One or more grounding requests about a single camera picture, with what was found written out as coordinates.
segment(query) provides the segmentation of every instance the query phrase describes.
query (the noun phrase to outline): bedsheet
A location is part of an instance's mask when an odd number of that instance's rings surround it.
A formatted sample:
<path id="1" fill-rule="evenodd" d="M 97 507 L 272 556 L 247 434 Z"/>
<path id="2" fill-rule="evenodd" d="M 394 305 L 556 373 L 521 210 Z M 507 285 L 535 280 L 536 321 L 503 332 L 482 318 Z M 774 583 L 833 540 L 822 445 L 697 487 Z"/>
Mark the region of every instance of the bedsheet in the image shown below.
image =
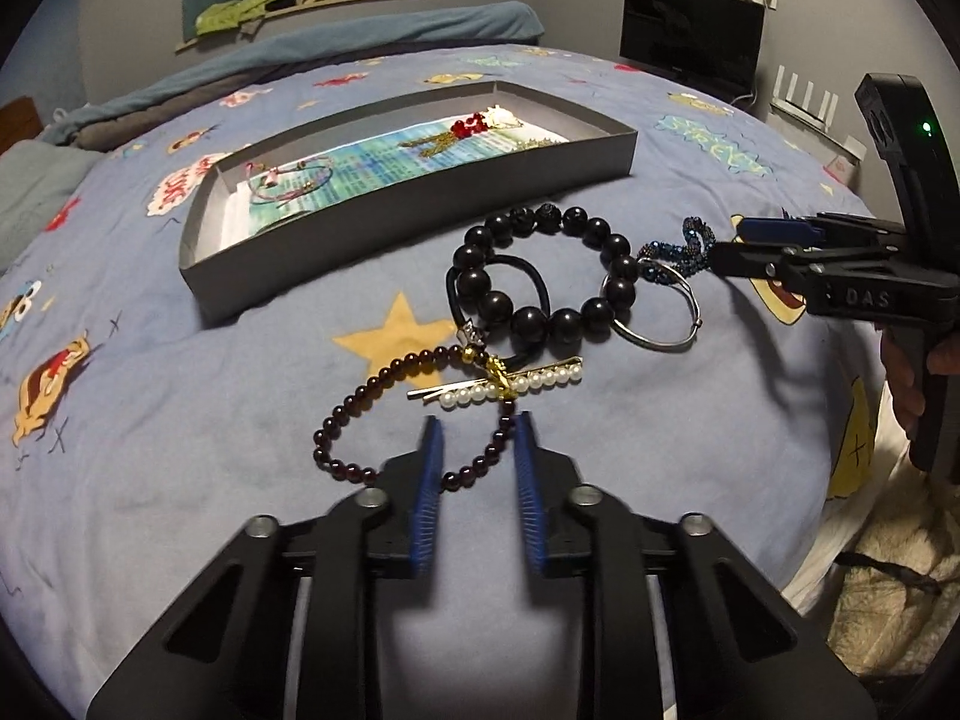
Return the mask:
<path id="1" fill-rule="evenodd" d="M 626 66 L 536 47 L 327 67 L 247 88 L 117 149 L 0 280 L 0 300 L 32 290 L 0 340 L 0 613 L 76 717 L 244 520 L 315 517 L 349 493 L 310 457 L 329 409 L 397 354 L 452 341 L 443 274 L 462 228 L 203 327 L 176 270 L 192 187 L 220 155 L 309 119 L 495 77 L 637 128 L 630 177 L 554 199 L 601 215 L 635 247 L 678 241 L 688 215 L 731 238 L 738 215 L 866 213 L 746 114 Z M 541 268 L 556 306 L 579 306 L 604 275 L 563 236 L 518 240 L 511 253 Z M 534 301 L 522 276 L 501 271 L 491 269 L 499 288 L 518 305 Z M 541 443 L 573 456 L 584 479 L 651 517 L 707 512 L 785 586 L 824 501 L 869 476 L 877 337 L 805 316 L 776 284 L 712 274 L 691 283 L 704 328 L 690 351 L 585 343 L 579 385 L 521 405 Z M 672 290 L 643 284 L 632 321 L 678 338 L 689 319 Z M 392 391 L 344 430 L 337 452 L 376 466 L 409 451 L 438 411 Z M 493 407 L 440 418 L 446 465 L 459 469 L 486 442 Z M 528 576 L 515 498 L 506 460 L 445 495 L 430 577 L 382 587 L 388 720 L 575 716 L 579 587 Z"/>

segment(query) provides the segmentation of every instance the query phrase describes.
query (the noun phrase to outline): screw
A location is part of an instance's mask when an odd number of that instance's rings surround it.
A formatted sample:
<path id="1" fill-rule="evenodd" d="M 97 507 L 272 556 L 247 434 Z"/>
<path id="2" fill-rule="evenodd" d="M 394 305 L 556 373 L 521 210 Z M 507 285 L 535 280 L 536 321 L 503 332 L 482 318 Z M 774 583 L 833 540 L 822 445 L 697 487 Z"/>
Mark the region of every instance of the screw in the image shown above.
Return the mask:
<path id="1" fill-rule="evenodd" d="M 277 521 L 272 517 L 253 517 L 250 522 L 247 523 L 244 532 L 247 536 L 251 538 L 267 538 L 267 536 L 272 536 L 277 531 Z"/>
<path id="2" fill-rule="evenodd" d="M 570 490 L 570 503 L 574 506 L 596 506 L 603 500 L 603 493 L 590 485 L 580 485 Z"/>
<path id="3" fill-rule="evenodd" d="M 380 488 L 366 488 L 366 490 L 360 490 L 353 499 L 357 502 L 357 506 L 362 506 L 364 509 L 379 509 L 386 505 L 390 497 Z"/>
<path id="4" fill-rule="evenodd" d="M 705 514 L 688 514 L 680 521 L 688 536 L 707 536 L 713 531 L 713 521 Z"/>

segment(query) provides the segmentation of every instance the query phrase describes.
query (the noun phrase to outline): black bead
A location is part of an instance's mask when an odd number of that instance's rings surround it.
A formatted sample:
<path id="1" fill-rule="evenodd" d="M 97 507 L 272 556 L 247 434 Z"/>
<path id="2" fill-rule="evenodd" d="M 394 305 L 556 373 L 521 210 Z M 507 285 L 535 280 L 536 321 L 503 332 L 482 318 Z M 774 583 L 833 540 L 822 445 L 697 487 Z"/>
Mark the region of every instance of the black bead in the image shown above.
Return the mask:
<path id="1" fill-rule="evenodd" d="M 584 229 L 584 243 L 590 248 L 600 248 L 610 234 L 610 225 L 600 217 L 593 217 L 587 221 Z"/>
<path id="2" fill-rule="evenodd" d="M 487 252 L 477 245 L 464 244 L 453 252 L 453 266 L 458 271 L 478 268 L 487 261 Z"/>
<path id="3" fill-rule="evenodd" d="M 440 483 L 443 485 L 444 490 L 447 490 L 449 493 L 456 493 L 456 491 L 460 489 L 460 476 L 453 471 L 448 471 L 443 474 L 443 480 Z"/>
<path id="4" fill-rule="evenodd" d="M 530 208 L 515 208 L 510 211 L 510 225 L 514 228 L 514 235 L 526 238 L 536 227 L 536 214 Z"/>
<path id="5" fill-rule="evenodd" d="M 613 306 L 613 311 L 626 311 L 637 302 L 637 288 L 625 278 L 612 278 L 607 282 L 603 294 Z"/>
<path id="6" fill-rule="evenodd" d="M 613 306 L 606 298 L 591 298 L 580 309 L 584 328 L 592 333 L 601 333 L 610 327 L 616 317 Z"/>
<path id="7" fill-rule="evenodd" d="M 613 278 L 625 278 L 631 283 L 634 283 L 640 278 L 640 264 L 629 255 L 625 257 L 614 257 L 608 267 L 610 268 L 610 274 Z"/>
<path id="8" fill-rule="evenodd" d="M 471 268 L 457 276 L 457 294 L 460 300 L 477 300 L 491 288 L 490 276 L 482 268 Z"/>
<path id="9" fill-rule="evenodd" d="M 514 313 L 514 302 L 510 295 L 492 290 L 477 301 L 477 314 L 488 325 L 510 322 Z"/>
<path id="10" fill-rule="evenodd" d="M 550 338 L 557 343 L 577 343 L 584 336 L 584 324 L 572 308 L 558 309 L 550 317 Z"/>
<path id="11" fill-rule="evenodd" d="M 536 209 L 536 231 L 553 235 L 560 231 L 563 214 L 552 202 L 546 202 Z"/>
<path id="12" fill-rule="evenodd" d="M 563 213 L 563 232 L 579 238 L 587 232 L 588 219 L 587 212 L 579 206 L 566 209 Z"/>
<path id="13" fill-rule="evenodd" d="M 477 475 L 473 473 L 473 469 L 470 466 L 464 466 L 460 469 L 460 484 L 465 488 L 473 487 L 473 483 L 477 481 Z"/>
<path id="14" fill-rule="evenodd" d="M 477 224 L 464 233 L 464 243 L 480 247 L 483 251 L 493 248 L 493 233 L 484 225 Z"/>
<path id="15" fill-rule="evenodd" d="M 542 343 L 546 338 L 548 322 L 546 314 L 539 308 L 524 306 L 518 308 L 511 317 L 510 332 L 520 341 L 534 346 L 534 344 Z"/>
<path id="16" fill-rule="evenodd" d="M 630 241 L 621 234 L 613 233 L 603 241 L 603 247 L 600 248 L 600 261 L 604 265 L 609 265 L 617 257 L 626 257 L 630 252 Z"/>
<path id="17" fill-rule="evenodd" d="M 488 217 L 484 225 L 493 233 L 493 242 L 498 247 L 508 247 L 514 240 L 514 225 L 510 224 L 510 217 L 506 214 Z"/>
<path id="18" fill-rule="evenodd" d="M 332 439 L 339 439 L 343 430 L 341 430 L 340 423 L 336 419 L 334 419 L 332 416 L 328 416 L 325 420 L 323 420 L 323 432 Z"/>

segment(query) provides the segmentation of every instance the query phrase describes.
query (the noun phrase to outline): monitor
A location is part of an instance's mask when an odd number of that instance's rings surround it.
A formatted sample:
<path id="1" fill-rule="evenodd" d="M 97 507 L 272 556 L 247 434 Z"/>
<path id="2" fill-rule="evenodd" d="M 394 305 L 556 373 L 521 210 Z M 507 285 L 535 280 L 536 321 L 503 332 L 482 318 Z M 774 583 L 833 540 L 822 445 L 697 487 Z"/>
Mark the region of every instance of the monitor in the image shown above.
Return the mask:
<path id="1" fill-rule="evenodd" d="M 717 97 L 750 95 L 765 15 L 748 0 L 624 0 L 620 55 Z"/>

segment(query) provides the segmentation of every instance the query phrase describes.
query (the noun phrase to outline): finger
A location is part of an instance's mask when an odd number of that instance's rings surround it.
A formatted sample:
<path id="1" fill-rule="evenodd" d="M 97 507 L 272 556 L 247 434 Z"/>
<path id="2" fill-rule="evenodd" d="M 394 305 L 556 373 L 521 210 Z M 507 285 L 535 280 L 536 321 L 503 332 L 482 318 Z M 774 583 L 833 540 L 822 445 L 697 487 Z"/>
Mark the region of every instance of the finger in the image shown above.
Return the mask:
<path id="1" fill-rule="evenodd" d="M 926 399 L 923 393 L 913 386 L 904 386 L 900 382 L 887 381 L 890 394 L 894 398 L 894 405 L 914 416 L 920 416 L 926 409 Z"/>
<path id="2" fill-rule="evenodd" d="M 960 333 L 954 333 L 930 352 L 926 367 L 935 376 L 960 374 Z"/>
<path id="3" fill-rule="evenodd" d="M 913 386 L 916 375 L 910 365 L 910 359 L 906 356 L 906 352 L 894 343 L 889 332 L 884 332 L 880 337 L 880 362 L 883 362 L 883 367 L 887 370 L 889 381 Z"/>
<path id="4" fill-rule="evenodd" d="M 910 433 L 917 426 L 917 415 L 906 412 L 899 408 L 896 403 L 894 404 L 894 417 L 896 418 L 896 422 L 899 423 L 899 426 L 904 428 L 905 433 Z"/>

